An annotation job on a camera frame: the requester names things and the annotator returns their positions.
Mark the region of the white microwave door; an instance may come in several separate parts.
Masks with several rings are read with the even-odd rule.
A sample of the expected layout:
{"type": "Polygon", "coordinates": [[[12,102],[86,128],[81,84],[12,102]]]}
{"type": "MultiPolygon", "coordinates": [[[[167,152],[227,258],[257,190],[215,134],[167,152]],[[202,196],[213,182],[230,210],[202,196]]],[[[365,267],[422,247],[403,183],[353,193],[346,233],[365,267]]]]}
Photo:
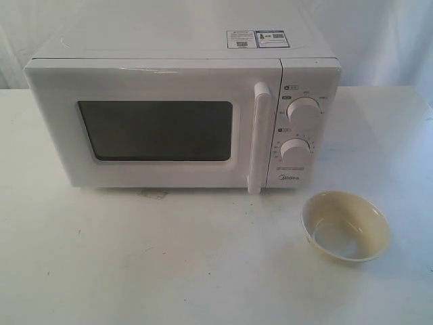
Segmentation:
{"type": "Polygon", "coordinates": [[[278,59],[33,59],[24,73],[73,186],[266,184],[278,59]]]}

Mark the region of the cream ceramic bowl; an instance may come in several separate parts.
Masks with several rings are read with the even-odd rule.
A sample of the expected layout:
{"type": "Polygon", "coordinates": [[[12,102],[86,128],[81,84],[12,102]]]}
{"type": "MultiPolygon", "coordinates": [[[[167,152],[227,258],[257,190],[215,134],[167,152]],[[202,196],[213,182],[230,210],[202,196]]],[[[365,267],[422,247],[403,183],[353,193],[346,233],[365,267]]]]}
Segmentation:
{"type": "Polygon", "coordinates": [[[300,210],[304,237],[315,253],[357,267],[381,263],[392,247],[388,218],[371,201],[339,190],[309,197],[300,210]]]}

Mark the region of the white Midea microwave oven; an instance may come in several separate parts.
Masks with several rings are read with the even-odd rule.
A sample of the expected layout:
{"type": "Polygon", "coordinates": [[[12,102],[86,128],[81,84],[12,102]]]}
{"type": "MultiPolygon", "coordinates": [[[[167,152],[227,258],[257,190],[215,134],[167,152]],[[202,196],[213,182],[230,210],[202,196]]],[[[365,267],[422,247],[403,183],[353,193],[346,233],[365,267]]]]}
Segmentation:
{"type": "Polygon", "coordinates": [[[85,12],[24,73],[72,185],[296,188],[341,67],[301,16],[85,12]]]}

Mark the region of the clear tape piece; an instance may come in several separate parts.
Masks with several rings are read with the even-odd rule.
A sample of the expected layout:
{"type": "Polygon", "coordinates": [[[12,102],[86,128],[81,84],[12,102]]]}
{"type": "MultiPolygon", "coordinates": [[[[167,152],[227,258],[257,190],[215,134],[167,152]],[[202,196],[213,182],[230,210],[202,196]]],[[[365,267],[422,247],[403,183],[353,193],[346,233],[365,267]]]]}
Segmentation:
{"type": "Polygon", "coordinates": [[[139,195],[154,200],[163,200],[168,195],[168,192],[163,190],[144,189],[140,191],[139,195]]]}

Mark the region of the white lower timer knob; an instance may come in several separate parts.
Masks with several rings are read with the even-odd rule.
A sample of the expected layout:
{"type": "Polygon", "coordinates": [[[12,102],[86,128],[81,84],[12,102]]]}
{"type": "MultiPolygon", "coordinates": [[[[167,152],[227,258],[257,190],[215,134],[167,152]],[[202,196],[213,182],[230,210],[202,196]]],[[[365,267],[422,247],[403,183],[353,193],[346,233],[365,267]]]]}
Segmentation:
{"type": "Polygon", "coordinates": [[[311,151],[305,140],[294,138],[281,145],[280,154],[283,161],[301,163],[310,158],[311,151]]]}

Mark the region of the white upper power knob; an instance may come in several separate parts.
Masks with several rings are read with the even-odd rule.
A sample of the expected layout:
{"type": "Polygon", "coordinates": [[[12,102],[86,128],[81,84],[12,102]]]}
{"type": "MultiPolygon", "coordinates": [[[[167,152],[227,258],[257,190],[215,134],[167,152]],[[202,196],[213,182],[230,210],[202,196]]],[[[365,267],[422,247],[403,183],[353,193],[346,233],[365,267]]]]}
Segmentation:
{"type": "Polygon", "coordinates": [[[318,103],[310,97],[294,100],[287,108],[290,124],[301,129],[311,129],[321,117],[318,103]]]}

